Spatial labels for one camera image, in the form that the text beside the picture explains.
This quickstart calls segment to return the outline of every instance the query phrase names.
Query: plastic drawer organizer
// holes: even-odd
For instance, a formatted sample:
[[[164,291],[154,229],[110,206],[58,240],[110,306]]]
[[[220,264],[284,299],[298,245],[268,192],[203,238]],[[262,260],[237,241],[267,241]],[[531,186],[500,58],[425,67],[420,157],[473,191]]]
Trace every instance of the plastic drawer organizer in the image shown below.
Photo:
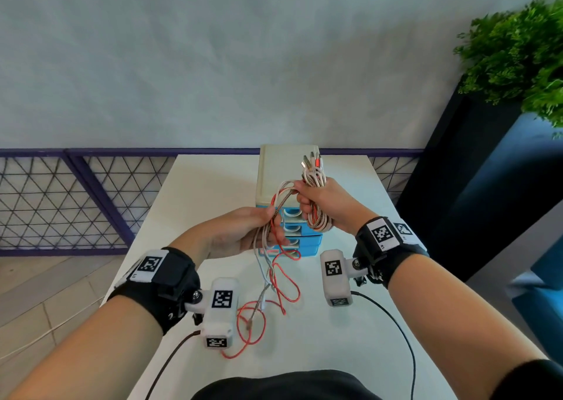
[[[301,179],[301,161],[304,155],[319,152],[314,145],[263,145],[256,183],[256,206],[267,207],[279,185],[286,180]],[[313,231],[301,218],[297,196],[290,196],[282,208],[285,235],[293,243],[284,246],[291,253],[299,250],[301,256],[316,256],[323,239],[322,233]]]

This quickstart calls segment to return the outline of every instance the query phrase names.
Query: black sleeve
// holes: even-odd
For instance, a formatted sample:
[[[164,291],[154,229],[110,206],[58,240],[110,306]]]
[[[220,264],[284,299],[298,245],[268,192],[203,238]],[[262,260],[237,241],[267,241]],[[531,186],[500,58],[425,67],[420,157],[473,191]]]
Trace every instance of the black sleeve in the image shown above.
[[[563,367],[551,360],[524,363],[504,377],[491,400],[550,399],[563,396]]]

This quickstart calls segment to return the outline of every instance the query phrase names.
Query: hand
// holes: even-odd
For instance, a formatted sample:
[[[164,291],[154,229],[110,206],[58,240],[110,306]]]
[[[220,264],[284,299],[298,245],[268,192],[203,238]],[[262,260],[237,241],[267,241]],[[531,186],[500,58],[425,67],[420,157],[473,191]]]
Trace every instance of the hand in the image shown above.
[[[314,188],[303,181],[295,181],[294,188],[299,191],[297,201],[300,203],[304,219],[313,211],[311,201],[314,201],[332,218],[335,227],[356,235],[367,221],[378,216],[347,193],[331,177],[327,177],[327,184],[321,188]]]
[[[270,221],[274,211],[272,206],[238,208],[190,228],[174,240],[170,247],[188,254],[196,266],[207,258],[239,254],[251,249],[257,229]],[[280,226],[281,221],[280,215],[277,215],[268,242],[272,244],[279,241],[282,246],[289,246],[289,240],[285,238],[284,230]],[[256,247],[262,247],[260,235]]]

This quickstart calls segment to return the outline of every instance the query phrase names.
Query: bundle of cables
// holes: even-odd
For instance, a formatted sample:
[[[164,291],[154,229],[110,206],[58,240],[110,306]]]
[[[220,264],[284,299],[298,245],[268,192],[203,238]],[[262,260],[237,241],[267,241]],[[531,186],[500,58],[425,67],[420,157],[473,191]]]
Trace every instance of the bundle of cables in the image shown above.
[[[307,185],[318,188],[324,186],[327,183],[327,177],[325,176],[323,169],[323,159],[320,156],[320,154],[311,153],[309,157],[304,155],[303,162],[301,162],[301,165],[303,166],[303,172],[301,176],[303,182],[305,182]],[[297,190],[293,189],[292,186],[293,186],[292,181],[285,181],[280,184],[278,188],[278,192],[272,197],[271,200],[271,205],[275,207],[274,215],[272,216],[271,220],[262,228],[258,229],[254,235],[254,241],[253,241],[254,255],[256,256],[256,260],[258,261],[258,265],[260,267],[260,272],[262,273],[262,277],[264,279],[264,288],[262,289],[262,292],[260,293],[258,300],[247,302],[238,309],[237,318],[236,318],[236,329],[244,345],[240,349],[240,351],[238,351],[234,355],[228,355],[222,351],[221,354],[225,358],[231,359],[238,357],[240,354],[242,354],[242,352],[245,350],[247,346],[255,345],[258,342],[260,342],[260,339],[262,339],[264,332],[266,331],[266,316],[264,314],[266,303],[277,305],[280,308],[281,313],[285,315],[286,311],[283,306],[282,298],[284,298],[287,302],[290,303],[298,302],[299,299],[301,298],[301,291],[299,290],[299,286],[286,274],[286,272],[277,262],[278,257],[280,257],[281,255],[285,255],[293,261],[298,261],[299,259],[301,259],[301,254],[299,253],[298,250],[292,251],[291,253],[285,250],[283,246],[280,244],[280,241],[278,240],[276,241],[277,244],[274,245],[268,244],[268,237],[274,228],[274,219],[276,218],[276,216],[278,216],[278,214],[280,214],[283,221],[283,213],[280,213],[280,211],[283,208],[283,205],[291,195],[297,194]],[[311,212],[311,214],[307,216],[307,225],[316,232],[324,233],[328,231],[332,227],[332,219],[326,213],[324,213],[316,203],[312,202],[311,206],[313,208],[313,211]],[[262,247],[260,249],[257,246],[258,236],[260,236],[262,240]],[[264,259],[267,265],[267,271],[264,271],[264,267],[262,266],[261,263],[261,256],[260,256],[261,252],[263,254],[262,258]],[[297,290],[296,298],[292,299],[287,297],[285,293],[279,288],[278,278],[275,271],[276,268],[279,269],[279,271],[286,277],[287,280],[289,280],[292,283],[293,286],[295,286]],[[270,288],[274,290],[274,292],[277,294],[278,296],[277,302],[269,299],[265,299],[266,292]],[[242,315],[243,311],[246,310],[252,311],[249,318],[246,318]],[[260,313],[260,315],[262,316],[264,320],[264,325],[262,327],[262,331],[260,335],[255,340],[251,340],[253,318],[255,317],[257,312]],[[240,330],[241,322],[244,322],[245,324],[245,328],[248,333],[247,336],[243,336],[243,333]]]

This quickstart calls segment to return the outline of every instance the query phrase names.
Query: green plant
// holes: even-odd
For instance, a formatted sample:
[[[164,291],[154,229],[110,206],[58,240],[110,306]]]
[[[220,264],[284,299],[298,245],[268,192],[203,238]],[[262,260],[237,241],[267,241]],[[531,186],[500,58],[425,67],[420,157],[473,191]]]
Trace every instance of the green plant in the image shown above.
[[[523,111],[563,127],[563,0],[474,19],[458,38],[465,43],[454,54],[467,65],[460,93],[521,101]]]

